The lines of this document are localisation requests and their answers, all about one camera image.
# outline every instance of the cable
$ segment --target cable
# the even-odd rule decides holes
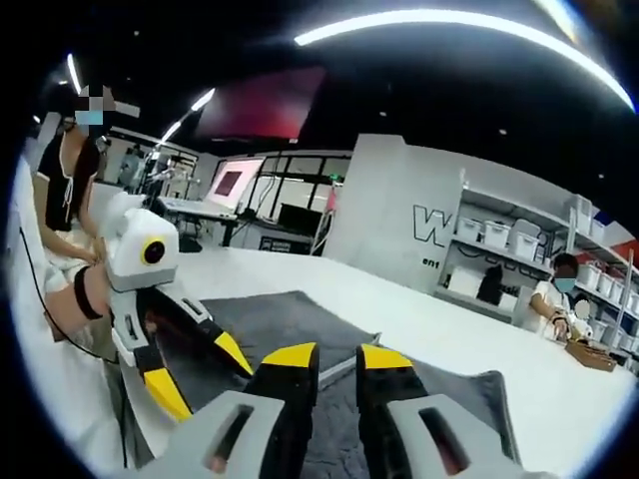
[[[80,349],[82,352],[84,352],[86,354],[89,354],[90,356],[93,356],[96,359],[102,359],[103,361],[108,362],[109,364],[119,364],[119,362],[117,360],[107,359],[106,357],[102,357],[101,355],[96,354],[96,353],[90,351],[89,349],[86,349],[85,347],[82,347],[80,344],[78,344],[73,339],[71,339],[69,337],[69,335],[66,332],[64,332],[62,330],[62,328],[58,325],[56,320],[53,318],[53,315],[51,314],[51,311],[49,311],[49,308],[47,307],[47,304],[45,303],[44,298],[42,297],[42,293],[40,292],[40,287],[38,286],[38,277],[36,275],[35,266],[33,265],[33,259],[31,258],[31,253],[29,252],[29,247],[27,246],[27,239],[24,236],[24,231],[22,230],[22,228],[20,228],[20,237],[22,238],[22,243],[24,245],[25,252],[27,253],[27,258],[29,259],[29,265],[31,267],[31,275],[33,276],[33,281],[34,281],[34,284],[36,286],[36,292],[38,293],[38,297],[40,298],[40,302],[42,303],[42,307],[44,307],[45,313],[47,314],[47,316],[49,316],[49,319],[51,319],[51,322],[56,327],[58,332],[60,332],[60,334],[62,334],[62,336],[67,341],[69,341],[75,347]]]

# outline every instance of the tray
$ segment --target tray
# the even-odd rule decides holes
[[[611,372],[617,363],[605,351],[583,343],[568,341],[566,352],[581,364],[592,369]]]

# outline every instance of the computer screen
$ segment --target computer screen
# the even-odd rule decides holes
[[[205,200],[234,210],[263,162],[264,158],[255,157],[226,161],[213,180]]]

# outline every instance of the black dress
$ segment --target black dress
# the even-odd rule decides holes
[[[38,176],[49,181],[45,221],[47,227],[55,232],[71,230],[71,220],[77,217],[89,180],[98,172],[100,165],[100,152],[87,139],[73,177],[65,175],[60,161],[63,138],[62,135],[56,136],[49,143],[38,168]]]

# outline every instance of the white robot part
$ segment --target white robot part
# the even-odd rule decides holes
[[[178,266],[178,231],[140,208],[144,197],[124,195],[127,198],[112,198],[103,229],[112,288],[125,292],[172,282]]]

